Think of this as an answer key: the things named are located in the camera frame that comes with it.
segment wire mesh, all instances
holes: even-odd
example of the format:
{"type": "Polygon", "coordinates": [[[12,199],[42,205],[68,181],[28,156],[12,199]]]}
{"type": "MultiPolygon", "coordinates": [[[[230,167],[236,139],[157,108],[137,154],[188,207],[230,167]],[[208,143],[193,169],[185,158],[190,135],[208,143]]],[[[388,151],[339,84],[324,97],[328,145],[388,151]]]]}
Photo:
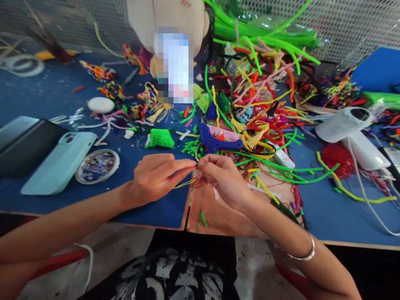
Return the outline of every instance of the wire mesh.
{"type": "MultiPolygon", "coordinates": [[[[104,43],[121,50],[130,43],[140,47],[130,27],[126,0],[28,0],[43,25],[65,43],[101,48],[93,23],[97,22],[104,43]]],[[[227,7],[230,0],[218,0],[227,7]]],[[[36,26],[23,0],[0,0],[0,31],[24,34],[24,26],[36,26]]],[[[305,0],[238,0],[245,12],[291,18],[305,0]]],[[[339,63],[339,69],[358,64],[377,47],[400,48],[400,1],[398,0],[314,0],[295,20],[318,32],[322,47],[311,54],[317,59],[339,63]]],[[[326,73],[332,66],[322,66],[326,73]]]]}

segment table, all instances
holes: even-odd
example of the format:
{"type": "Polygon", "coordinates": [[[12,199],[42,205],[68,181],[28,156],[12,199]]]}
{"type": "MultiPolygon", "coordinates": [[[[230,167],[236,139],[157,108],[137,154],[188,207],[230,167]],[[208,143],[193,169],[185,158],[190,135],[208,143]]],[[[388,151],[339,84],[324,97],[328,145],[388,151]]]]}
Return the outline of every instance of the table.
{"type": "MultiPolygon", "coordinates": [[[[100,65],[104,61],[115,61],[114,57],[106,57],[97,54],[84,54],[78,59],[86,60],[88,63],[100,65]]],[[[46,70],[33,78],[18,78],[0,70],[0,126],[5,125],[19,115],[28,115],[38,118],[52,118],[58,115],[72,115],[78,108],[86,107],[86,101],[94,96],[98,83],[76,63],[64,66],[58,61],[46,62],[46,70]],[[84,85],[86,88],[77,94],[72,90],[84,85]]],[[[120,82],[125,79],[132,68],[127,65],[114,67],[120,82]]],[[[147,76],[136,76],[134,82],[128,86],[127,95],[136,95],[144,89],[143,84],[151,79],[147,76]]],[[[177,105],[177,111],[184,110],[186,105],[177,105]]],[[[192,127],[199,121],[195,118],[192,127]]],[[[98,121],[86,116],[80,123],[86,125],[97,124],[98,121]]],[[[170,120],[160,123],[159,128],[172,127],[170,120]]],[[[93,129],[98,135],[103,134],[103,129],[93,129]]],[[[107,137],[110,148],[121,157],[121,165],[117,172],[108,180],[98,185],[84,186],[72,179],[64,192],[51,197],[23,196],[19,193],[21,187],[28,177],[23,180],[0,180],[0,212],[21,213],[41,215],[60,209],[85,198],[103,193],[108,189],[115,188],[124,182],[131,180],[133,169],[144,154],[162,153],[167,149],[150,148],[145,152],[136,146],[136,139],[125,140],[123,131],[113,131],[107,137]]],[[[170,150],[177,159],[190,158],[182,154],[182,146],[177,144],[175,149],[170,150]]],[[[311,164],[318,165],[315,151],[321,150],[323,143],[317,139],[306,136],[301,145],[292,143],[289,146],[291,157],[298,168],[307,168],[311,164]]],[[[273,185],[268,179],[267,185],[273,185]]],[[[366,192],[371,199],[382,197],[381,192],[371,184],[365,182],[366,192]]],[[[360,188],[355,176],[343,181],[344,186],[352,193],[360,195],[360,188]]],[[[355,202],[344,194],[337,194],[332,189],[328,180],[322,180],[311,185],[300,185],[305,208],[304,211],[308,222],[311,224],[310,231],[317,238],[327,244],[348,245],[373,248],[385,248],[400,250],[400,237],[386,234],[365,203],[355,202]]],[[[272,187],[271,190],[281,194],[284,202],[290,201],[288,194],[289,186],[282,185],[272,187]]],[[[222,201],[213,199],[213,190],[200,188],[194,194],[188,193],[189,187],[173,190],[158,202],[148,204],[144,207],[125,212],[117,216],[113,222],[129,225],[151,226],[183,230],[185,228],[186,216],[189,202],[191,202],[188,218],[188,230],[198,233],[235,235],[264,238],[265,235],[243,215],[233,212],[222,201]],[[208,228],[200,227],[200,211],[206,214],[208,228]]],[[[399,211],[392,203],[374,205],[377,213],[392,231],[400,231],[399,211]]]]}
{"type": "MultiPolygon", "coordinates": [[[[291,143],[288,146],[296,168],[319,166],[315,152],[323,149],[324,142],[309,135],[305,137],[301,145],[291,143]]],[[[311,180],[320,175],[302,173],[301,176],[311,180]]],[[[260,178],[267,186],[279,182],[275,178],[267,177],[266,174],[263,177],[260,175],[260,178]]],[[[369,199],[384,197],[375,185],[364,178],[362,181],[369,199]]],[[[351,193],[361,197],[361,189],[355,175],[348,180],[342,180],[342,184],[351,193]]],[[[290,184],[285,183],[271,187],[270,190],[281,194],[283,196],[281,200],[288,203],[293,200],[289,186],[290,184]]],[[[304,201],[304,212],[309,230],[325,244],[400,250],[400,237],[386,233],[365,202],[355,201],[344,193],[336,193],[328,179],[313,184],[298,185],[298,187],[304,201]]],[[[390,202],[372,205],[393,232],[400,231],[400,210],[390,202]]],[[[195,190],[190,203],[187,227],[189,231],[195,233],[266,238],[265,234],[249,219],[229,208],[221,199],[217,200],[210,187],[195,190]],[[209,225],[207,228],[202,226],[201,211],[205,214],[209,225]]]]}
{"type": "MultiPolygon", "coordinates": [[[[83,54],[76,57],[77,62],[73,65],[63,65],[62,63],[51,60],[46,61],[46,69],[39,75],[31,78],[19,78],[6,71],[0,70],[0,126],[4,126],[19,115],[26,115],[35,118],[50,119],[59,115],[73,115],[75,111],[84,107],[85,118],[77,121],[85,125],[98,124],[100,121],[89,117],[91,111],[87,108],[86,101],[92,97],[101,96],[96,91],[99,83],[90,76],[80,65],[79,60],[85,60],[94,65],[101,65],[104,61],[122,61],[115,57],[108,57],[98,54],[83,54]],[[84,85],[85,89],[74,94],[72,90],[84,85]]],[[[123,80],[133,71],[127,64],[112,66],[117,71],[117,80],[123,80]]],[[[136,75],[134,81],[127,87],[126,95],[136,96],[144,91],[146,81],[152,79],[151,75],[136,75]]],[[[175,119],[178,119],[178,112],[184,110],[187,105],[176,105],[174,112],[175,119]]],[[[190,129],[198,124],[199,117],[193,120],[190,129]]],[[[62,126],[73,131],[67,123],[62,126]]],[[[167,122],[157,123],[157,128],[178,127],[179,131],[185,131],[184,125],[176,124],[171,117],[167,122]]],[[[102,136],[104,129],[101,127],[90,129],[98,136],[102,136]]],[[[112,130],[106,138],[108,146],[93,147],[90,152],[101,148],[112,149],[120,156],[120,167],[117,172],[106,181],[97,185],[82,185],[75,178],[71,179],[66,189],[55,196],[26,196],[21,195],[20,190],[30,177],[21,180],[11,180],[2,178],[0,180],[0,212],[19,213],[27,215],[42,215],[58,210],[77,201],[101,194],[107,190],[133,179],[133,169],[146,154],[170,152],[176,159],[191,158],[188,154],[181,153],[182,145],[185,141],[175,144],[175,149],[169,148],[148,148],[140,150],[136,146],[135,136],[127,140],[123,136],[125,131],[112,130]]],[[[175,141],[179,139],[177,134],[172,133],[175,141]]],[[[183,182],[190,180],[190,175],[183,182]]],[[[125,223],[129,225],[142,225],[158,228],[168,228],[183,230],[188,207],[189,186],[172,190],[160,201],[149,203],[127,211],[115,219],[113,222],[125,223]]]]}

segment bracelet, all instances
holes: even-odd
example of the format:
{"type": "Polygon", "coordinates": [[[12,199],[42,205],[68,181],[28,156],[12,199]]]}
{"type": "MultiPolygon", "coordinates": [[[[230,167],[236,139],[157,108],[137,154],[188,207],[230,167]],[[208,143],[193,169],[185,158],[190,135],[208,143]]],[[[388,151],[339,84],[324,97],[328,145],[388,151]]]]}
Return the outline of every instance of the bracelet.
{"type": "Polygon", "coordinates": [[[311,249],[311,253],[307,257],[304,257],[304,258],[297,258],[297,257],[294,257],[293,255],[287,254],[287,255],[289,255],[291,258],[293,258],[295,260],[307,261],[307,260],[310,260],[311,258],[313,258],[314,255],[315,255],[315,242],[314,242],[314,239],[312,238],[313,236],[307,230],[306,230],[306,232],[308,233],[308,235],[311,238],[311,242],[312,242],[312,247],[313,248],[311,249]]]}

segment blue glue gun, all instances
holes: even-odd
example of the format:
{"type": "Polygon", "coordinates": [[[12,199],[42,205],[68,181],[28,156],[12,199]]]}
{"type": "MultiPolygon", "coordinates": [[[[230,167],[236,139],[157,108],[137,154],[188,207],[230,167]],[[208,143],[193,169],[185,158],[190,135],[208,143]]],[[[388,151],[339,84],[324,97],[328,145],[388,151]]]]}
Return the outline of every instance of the blue glue gun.
{"type": "Polygon", "coordinates": [[[200,139],[201,143],[206,146],[206,154],[215,154],[217,150],[236,150],[240,151],[243,148],[243,141],[237,140],[235,142],[225,142],[217,140],[210,132],[210,128],[206,123],[200,125],[200,139]]]}

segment plush doll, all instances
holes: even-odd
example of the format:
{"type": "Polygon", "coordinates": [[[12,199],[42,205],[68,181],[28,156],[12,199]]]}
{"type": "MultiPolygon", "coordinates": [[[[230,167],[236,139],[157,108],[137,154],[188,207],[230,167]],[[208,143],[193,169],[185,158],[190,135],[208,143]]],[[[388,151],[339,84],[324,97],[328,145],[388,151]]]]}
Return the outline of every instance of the plush doll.
{"type": "Polygon", "coordinates": [[[193,58],[199,53],[210,26],[203,0],[127,0],[127,7],[130,25],[143,47],[153,54],[150,72],[154,78],[158,72],[163,72],[158,64],[159,27],[178,27],[180,33],[190,34],[193,37],[193,58]]]}

